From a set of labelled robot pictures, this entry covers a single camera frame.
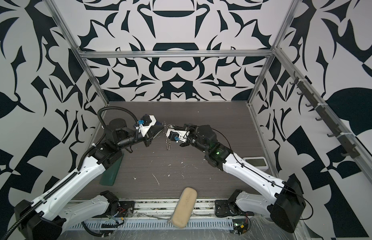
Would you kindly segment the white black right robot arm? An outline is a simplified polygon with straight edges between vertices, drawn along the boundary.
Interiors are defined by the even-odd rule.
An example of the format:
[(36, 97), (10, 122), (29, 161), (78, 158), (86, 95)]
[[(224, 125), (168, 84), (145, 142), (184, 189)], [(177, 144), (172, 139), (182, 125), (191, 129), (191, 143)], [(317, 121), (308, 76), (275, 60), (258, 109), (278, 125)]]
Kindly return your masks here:
[(294, 178), (284, 181), (261, 171), (242, 159), (230, 145), (220, 143), (216, 134), (209, 125), (167, 125), (166, 130), (170, 141), (200, 150), (212, 167), (237, 177), (261, 194), (258, 200), (244, 191), (233, 194), (234, 204), (242, 212), (267, 216), (284, 231), (294, 233), (304, 219), (302, 214), (306, 206), (311, 206), (303, 196), (300, 181)]

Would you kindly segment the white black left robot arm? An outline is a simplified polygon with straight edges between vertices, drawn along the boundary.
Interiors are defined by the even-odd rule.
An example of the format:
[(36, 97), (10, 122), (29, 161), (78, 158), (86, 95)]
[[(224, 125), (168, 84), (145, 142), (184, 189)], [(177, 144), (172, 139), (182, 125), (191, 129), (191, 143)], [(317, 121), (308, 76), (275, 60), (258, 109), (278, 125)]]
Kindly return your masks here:
[(110, 191), (76, 205), (65, 206), (96, 177), (123, 158), (123, 150), (132, 153), (132, 146), (144, 143), (148, 147), (164, 126), (153, 115), (138, 119), (122, 107), (107, 106), (98, 110), (97, 117), (104, 134), (96, 144), (85, 151), (78, 166), (45, 193), (29, 202), (21, 201), (15, 207), (16, 222), (6, 231), (7, 240), (19, 230), (27, 240), (56, 240), (71, 226), (94, 216), (114, 215), (119, 199)]

